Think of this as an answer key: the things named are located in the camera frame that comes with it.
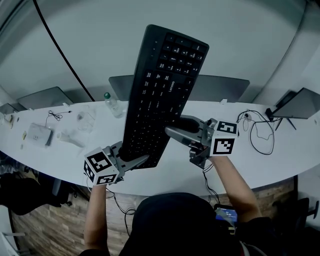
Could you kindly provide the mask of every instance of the wood plank floor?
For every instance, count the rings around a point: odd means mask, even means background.
[[[277,211],[272,206],[274,201],[285,201],[295,197],[294,179],[290,178],[272,185],[254,189],[262,214],[273,218]],[[221,204],[229,205],[225,194],[219,195]],[[124,209],[136,208],[145,197],[116,194],[119,205]],[[80,196],[72,198],[72,206],[61,208],[43,205],[32,212],[18,216],[12,213],[15,232],[25,232],[25,237],[18,239],[21,249],[32,249],[41,256],[76,256],[84,250],[84,227],[88,202]],[[117,207],[114,198],[106,200],[108,227],[108,247],[112,256],[119,255],[128,239],[124,214]],[[131,230],[132,216],[127,216]]]

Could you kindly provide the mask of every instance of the human arm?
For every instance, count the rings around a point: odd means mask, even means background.
[[[84,247],[108,252],[106,217],[106,186],[94,186],[91,191],[84,226]]]
[[[214,165],[239,222],[262,217],[255,194],[227,156],[212,156]]]

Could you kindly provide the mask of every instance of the keyboard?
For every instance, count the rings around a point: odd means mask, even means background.
[[[135,67],[120,157],[149,155],[137,169],[157,166],[170,137],[165,127],[180,118],[209,45],[148,25]]]

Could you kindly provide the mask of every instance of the curved desk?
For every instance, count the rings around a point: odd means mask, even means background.
[[[93,131],[83,133],[77,129],[77,114],[82,108],[95,110],[96,119]],[[209,118],[236,121],[239,113],[247,109],[264,113],[267,106],[248,103],[226,103],[207,101],[188,101],[183,115],[196,116],[204,121]],[[24,131],[28,131],[31,123],[45,125],[48,110],[54,113],[71,110],[64,113],[61,121],[49,117],[47,126],[54,130],[53,140],[48,148],[39,148],[22,139]],[[230,156],[235,167],[241,173],[251,188],[265,186],[302,173],[320,163],[320,121],[315,122],[316,116],[308,120],[293,119],[297,130],[283,121],[275,131],[274,150],[271,155],[256,152],[249,141],[249,131],[252,122],[239,123],[240,137]],[[0,126],[0,150],[13,159],[39,172],[71,182],[87,186],[84,175],[84,154],[97,147],[106,147],[123,139],[125,118],[116,119],[107,109],[104,102],[78,103],[69,108],[64,106],[25,110],[14,114],[12,129],[8,125]],[[257,124],[258,135],[267,138],[271,133],[266,123]],[[56,138],[58,132],[65,132],[72,139],[85,147],[79,149],[72,144],[60,142]],[[257,137],[253,128],[252,142],[261,151],[269,152],[272,137],[264,140]],[[212,168],[207,173],[208,183],[218,194],[225,190]],[[110,189],[114,192],[151,196],[169,192],[189,192],[198,196],[209,195],[206,189],[202,170],[189,162],[189,148],[171,139],[156,168],[136,169],[128,171],[124,181],[113,184]]]

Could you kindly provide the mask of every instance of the phone screen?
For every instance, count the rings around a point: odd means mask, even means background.
[[[228,215],[233,222],[235,222],[235,223],[237,222],[238,216],[237,216],[237,213],[236,213],[235,210],[233,210],[233,209],[225,209],[225,208],[221,208],[221,207],[220,207],[220,209],[223,210],[224,213],[225,213],[226,215]],[[219,214],[217,214],[217,215],[215,216],[215,219],[216,219],[216,220],[219,220],[219,221],[224,221],[224,220],[225,220],[225,219],[222,218]]]

